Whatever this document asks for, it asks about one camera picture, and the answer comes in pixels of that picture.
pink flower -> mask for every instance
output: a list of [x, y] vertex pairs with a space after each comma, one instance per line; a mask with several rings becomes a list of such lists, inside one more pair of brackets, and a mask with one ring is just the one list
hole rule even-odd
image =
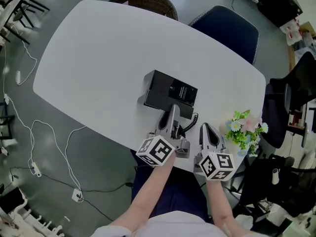
[[242, 132], [255, 132], [256, 131], [256, 124], [258, 123], [258, 119], [254, 118], [250, 113], [246, 118], [242, 118], [238, 120], [238, 122], [242, 125], [241, 131]]

black coiled cable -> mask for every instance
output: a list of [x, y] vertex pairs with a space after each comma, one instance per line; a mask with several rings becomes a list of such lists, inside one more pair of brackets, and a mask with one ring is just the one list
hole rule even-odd
[[181, 125], [179, 125], [179, 134], [183, 137], [186, 137], [186, 132], [189, 131], [198, 121], [198, 113], [194, 113], [193, 121], [191, 124], [189, 124], [186, 128], [183, 128]]

person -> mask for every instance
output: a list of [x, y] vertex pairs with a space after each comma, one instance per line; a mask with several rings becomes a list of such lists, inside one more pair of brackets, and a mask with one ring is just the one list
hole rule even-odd
[[130, 207], [91, 237], [263, 237], [244, 229], [236, 219], [220, 181], [206, 181], [214, 225], [195, 176], [174, 167], [175, 152], [163, 166], [138, 163]]

navy pants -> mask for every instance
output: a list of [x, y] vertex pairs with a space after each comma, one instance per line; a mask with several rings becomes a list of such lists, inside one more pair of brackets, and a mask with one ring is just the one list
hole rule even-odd
[[[132, 201], [149, 178], [153, 169], [136, 156], [131, 150], [138, 167], [132, 189]], [[209, 222], [207, 215], [207, 201], [194, 174], [176, 167], [172, 168], [161, 196], [154, 207], [150, 218], [171, 211], [183, 211]]]

forearm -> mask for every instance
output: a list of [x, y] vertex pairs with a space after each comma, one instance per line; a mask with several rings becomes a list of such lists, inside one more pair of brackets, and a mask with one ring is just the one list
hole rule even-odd
[[206, 181], [206, 186], [214, 223], [220, 227], [227, 217], [233, 216], [231, 206], [220, 181]]
[[171, 173], [175, 157], [175, 153], [172, 153], [163, 166], [154, 168], [129, 209], [111, 225], [123, 226], [134, 232], [149, 219]]

